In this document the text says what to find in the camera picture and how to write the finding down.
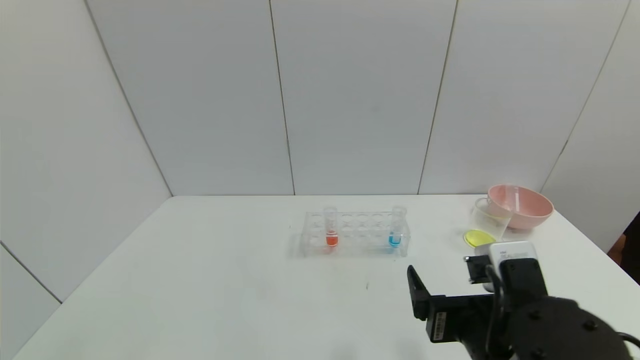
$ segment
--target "red liquid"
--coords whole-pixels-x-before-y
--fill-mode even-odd
[[[334,247],[338,245],[338,235],[337,234],[327,234],[326,235],[326,244]]]

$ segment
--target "test tube rack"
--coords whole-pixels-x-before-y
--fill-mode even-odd
[[[402,257],[411,240],[404,214],[393,220],[392,212],[337,213],[338,243],[329,246],[322,212],[307,213],[301,238],[304,256]]]

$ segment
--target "white table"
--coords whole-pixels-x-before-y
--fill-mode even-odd
[[[406,267],[434,294],[467,283],[462,233],[478,195],[174,197],[18,353],[52,359],[468,359],[413,318]],[[300,258],[306,211],[408,209],[406,258]],[[640,287],[555,213],[530,234],[551,295],[640,336]],[[638,356],[638,349],[630,346]]]

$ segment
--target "clear plastic cup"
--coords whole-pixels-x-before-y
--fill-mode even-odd
[[[471,212],[469,230],[464,235],[465,242],[471,247],[476,247],[501,241],[512,216],[513,213],[494,215],[490,211],[489,199],[477,199]]]

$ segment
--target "test tube with red liquid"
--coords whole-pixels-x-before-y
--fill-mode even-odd
[[[338,245],[338,210],[324,209],[324,229],[326,230],[326,244],[334,247]]]

